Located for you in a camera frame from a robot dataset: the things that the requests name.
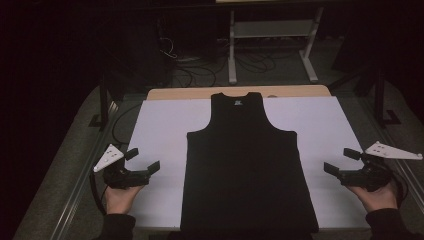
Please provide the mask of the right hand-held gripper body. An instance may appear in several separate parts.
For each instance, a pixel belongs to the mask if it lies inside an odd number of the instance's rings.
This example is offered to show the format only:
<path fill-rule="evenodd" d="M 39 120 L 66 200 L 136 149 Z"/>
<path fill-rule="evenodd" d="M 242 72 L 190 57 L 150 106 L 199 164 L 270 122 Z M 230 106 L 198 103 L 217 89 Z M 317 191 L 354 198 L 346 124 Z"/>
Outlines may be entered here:
<path fill-rule="evenodd" d="M 343 186 L 365 188 L 368 192 L 387 185 L 393 178 L 393 171 L 385 164 L 387 159 L 422 160 L 421 153 L 412 153 L 406 150 L 375 142 L 361 153 L 363 167 L 359 170 L 339 170 L 340 183 Z"/>

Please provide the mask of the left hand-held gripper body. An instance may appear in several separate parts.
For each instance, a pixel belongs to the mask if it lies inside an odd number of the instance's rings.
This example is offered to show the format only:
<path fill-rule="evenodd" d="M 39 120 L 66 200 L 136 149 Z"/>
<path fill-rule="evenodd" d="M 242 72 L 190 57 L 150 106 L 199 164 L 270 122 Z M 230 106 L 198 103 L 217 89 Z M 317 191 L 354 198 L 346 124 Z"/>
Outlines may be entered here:
<path fill-rule="evenodd" d="M 103 172 L 104 183 L 113 189 L 127 189 L 149 184 L 147 170 L 130 171 L 125 168 L 124 154 L 115 145 L 109 144 L 93 167 L 93 172 Z"/>

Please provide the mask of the black tank top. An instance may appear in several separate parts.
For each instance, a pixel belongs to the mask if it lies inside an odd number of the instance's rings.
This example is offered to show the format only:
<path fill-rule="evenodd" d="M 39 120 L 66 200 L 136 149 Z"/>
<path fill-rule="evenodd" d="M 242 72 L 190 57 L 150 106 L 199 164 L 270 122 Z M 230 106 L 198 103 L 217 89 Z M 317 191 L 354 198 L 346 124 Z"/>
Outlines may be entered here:
<path fill-rule="evenodd" d="M 270 123 L 261 94 L 212 95 L 209 124 L 187 143 L 183 231 L 318 231 L 297 133 Z"/>

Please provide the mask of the person's left hand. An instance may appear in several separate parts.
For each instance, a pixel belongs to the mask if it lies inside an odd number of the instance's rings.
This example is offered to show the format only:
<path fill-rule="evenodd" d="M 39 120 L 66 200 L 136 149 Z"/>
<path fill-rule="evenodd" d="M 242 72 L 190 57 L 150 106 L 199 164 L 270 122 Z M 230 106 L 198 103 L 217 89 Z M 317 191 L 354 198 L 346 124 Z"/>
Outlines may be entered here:
<path fill-rule="evenodd" d="M 128 189 L 113 189 L 107 187 L 105 191 L 107 214 L 128 214 L 142 186 Z"/>

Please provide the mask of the person's right hand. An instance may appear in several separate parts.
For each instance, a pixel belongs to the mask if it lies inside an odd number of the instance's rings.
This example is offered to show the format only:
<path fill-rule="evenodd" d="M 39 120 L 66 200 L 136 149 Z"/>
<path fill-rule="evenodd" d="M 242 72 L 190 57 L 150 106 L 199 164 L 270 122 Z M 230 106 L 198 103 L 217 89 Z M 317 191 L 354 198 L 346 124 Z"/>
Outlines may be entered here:
<path fill-rule="evenodd" d="M 396 190 L 391 183 L 374 192 L 368 192 L 364 188 L 355 186 L 348 186 L 347 189 L 357 196 L 368 213 L 381 209 L 398 208 Z"/>

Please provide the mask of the white table board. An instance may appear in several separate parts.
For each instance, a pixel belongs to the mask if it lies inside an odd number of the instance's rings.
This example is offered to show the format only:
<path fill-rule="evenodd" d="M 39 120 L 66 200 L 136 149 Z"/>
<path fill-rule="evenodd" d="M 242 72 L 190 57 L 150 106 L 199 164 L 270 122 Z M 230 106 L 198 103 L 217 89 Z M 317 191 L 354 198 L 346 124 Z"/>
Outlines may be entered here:
<path fill-rule="evenodd" d="M 324 163 L 356 170 L 360 163 L 343 155 L 359 149 L 338 100 L 334 97 L 263 98 L 270 123 L 297 133 L 300 161 L 318 221 L 324 229 L 364 228 L 361 203 L 339 181 L 325 173 Z M 204 129 L 211 118 L 211 98 L 148 100 L 141 106 L 130 145 L 139 156 L 127 162 L 130 170 L 160 162 L 132 210 L 137 225 L 150 230 L 182 230 L 181 215 L 187 161 L 187 134 Z"/>

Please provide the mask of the black metal stand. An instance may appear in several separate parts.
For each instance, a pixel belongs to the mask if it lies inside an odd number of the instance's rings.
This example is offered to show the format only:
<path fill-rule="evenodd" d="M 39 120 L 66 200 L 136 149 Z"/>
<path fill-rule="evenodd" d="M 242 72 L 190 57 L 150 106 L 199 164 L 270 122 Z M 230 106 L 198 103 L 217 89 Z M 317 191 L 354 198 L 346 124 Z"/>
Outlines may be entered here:
<path fill-rule="evenodd" d="M 98 127 L 103 131 L 116 114 L 122 100 L 122 88 L 111 74 L 103 74 L 99 79 L 99 113 L 90 121 L 90 127 Z"/>
<path fill-rule="evenodd" d="M 381 128 L 385 128 L 387 125 L 399 125 L 401 123 L 393 110 L 384 108 L 385 74 L 383 69 L 378 65 L 366 64 L 359 67 L 357 70 L 329 84 L 327 88 L 330 91 L 334 91 L 354 79 L 357 79 L 353 90 L 356 96 L 365 97 L 371 90 L 374 90 L 373 114 Z"/>

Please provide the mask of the aluminium floor rail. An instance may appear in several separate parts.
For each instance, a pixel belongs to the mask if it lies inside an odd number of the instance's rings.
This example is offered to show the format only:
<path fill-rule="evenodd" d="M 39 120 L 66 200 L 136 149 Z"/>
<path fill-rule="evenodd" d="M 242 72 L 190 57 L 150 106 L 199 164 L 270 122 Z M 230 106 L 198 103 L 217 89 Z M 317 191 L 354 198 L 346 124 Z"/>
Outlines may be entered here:
<path fill-rule="evenodd" d="M 424 127 L 404 106 L 378 106 L 360 101 L 372 129 L 383 143 L 424 155 Z M 424 160 L 392 160 L 396 171 L 405 179 L 409 194 L 424 215 Z"/>
<path fill-rule="evenodd" d="M 97 129 L 95 141 L 90 152 L 84 158 L 82 170 L 75 181 L 75 185 L 71 191 L 69 199 L 64 206 L 49 240 L 65 240 L 75 213 L 78 210 L 81 198 L 89 186 L 89 175 L 92 172 L 93 164 L 97 161 L 99 154 L 104 150 L 107 131 L 111 126 L 109 118 L 114 117 L 118 110 L 119 107 L 114 101 L 106 104 L 106 107 L 101 107 L 102 121 Z"/>

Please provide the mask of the grey metal desk frame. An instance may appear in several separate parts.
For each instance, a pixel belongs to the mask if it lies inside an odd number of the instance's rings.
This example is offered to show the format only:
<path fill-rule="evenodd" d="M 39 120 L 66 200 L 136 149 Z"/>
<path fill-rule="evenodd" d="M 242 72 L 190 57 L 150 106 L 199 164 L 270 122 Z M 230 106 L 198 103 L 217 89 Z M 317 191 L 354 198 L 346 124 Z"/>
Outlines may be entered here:
<path fill-rule="evenodd" d="M 304 69 L 311 83 L 318 82 L 318 76 L 309 59 L 310 52 L 315 41 L 319 24 L 324 8 L 316 10 L 313 19 L 306 20 L 279 20 L 279 21 L 247 21 L 239 22 L 235 20 L 235 12 L 230 14 L 229 26 L 229 56 L 228 56 L 228 76 L 229 84 L 237 83 L 236 61 L 235 61 L 235 40 L 247 38 L 266 37 L 306 37 L 307 43 L 303 50 L 299 51 Z"/>

